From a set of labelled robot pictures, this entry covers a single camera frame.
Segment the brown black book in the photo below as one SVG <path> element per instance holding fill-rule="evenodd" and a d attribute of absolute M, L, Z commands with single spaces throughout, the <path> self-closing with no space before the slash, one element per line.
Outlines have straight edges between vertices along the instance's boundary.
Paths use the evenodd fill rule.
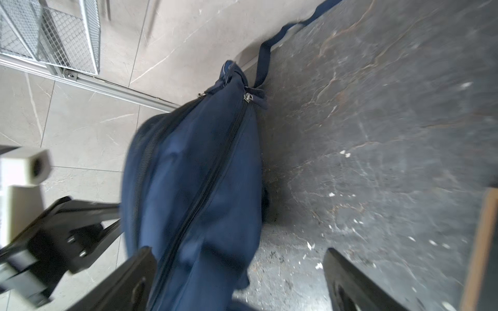
<path fill-rule="evenodd" d="M 460 310 L 497 310 L 497 188 L 486 190 Z"/>

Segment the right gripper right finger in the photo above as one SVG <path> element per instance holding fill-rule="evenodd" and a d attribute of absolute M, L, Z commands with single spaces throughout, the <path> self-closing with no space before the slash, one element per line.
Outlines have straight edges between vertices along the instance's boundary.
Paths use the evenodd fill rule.
<path fill-rule="evenodd" d="M 322 262 L 333 310 L 405 310 L 336 249 Z"/>

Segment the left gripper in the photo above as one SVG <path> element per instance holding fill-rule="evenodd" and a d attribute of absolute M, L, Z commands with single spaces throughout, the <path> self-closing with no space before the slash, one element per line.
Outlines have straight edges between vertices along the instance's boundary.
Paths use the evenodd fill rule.
<path fill-rule="evenodd" d="M 88 269 L 121 233 L 118 203 L 63 197 L 1 249 L 1 292 L 42 307 L 67 272 Z"/>

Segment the navy blue student backpack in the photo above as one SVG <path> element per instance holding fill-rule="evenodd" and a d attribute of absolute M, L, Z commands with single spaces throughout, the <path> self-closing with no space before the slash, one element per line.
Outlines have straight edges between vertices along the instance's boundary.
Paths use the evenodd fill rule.
<path fill-rule="evenodd" d="M 256 111 L 271 49 L 292 27 L 261 44 L 254 82 L 229 60 L 196 99 L 138 128 L 119 211 L 128 254 L 156 260 L 147 310 L 248 310 L 233 293 L 250 284 L 267 198 Z"/>

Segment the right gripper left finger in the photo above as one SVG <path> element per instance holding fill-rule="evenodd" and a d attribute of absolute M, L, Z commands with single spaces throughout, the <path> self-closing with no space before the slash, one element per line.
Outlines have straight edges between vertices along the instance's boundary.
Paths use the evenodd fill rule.
<path fill-rule="evenodd" d="M 146 310 L 156 270 L 152 248 L 142 247 L 69 309 Z"/>

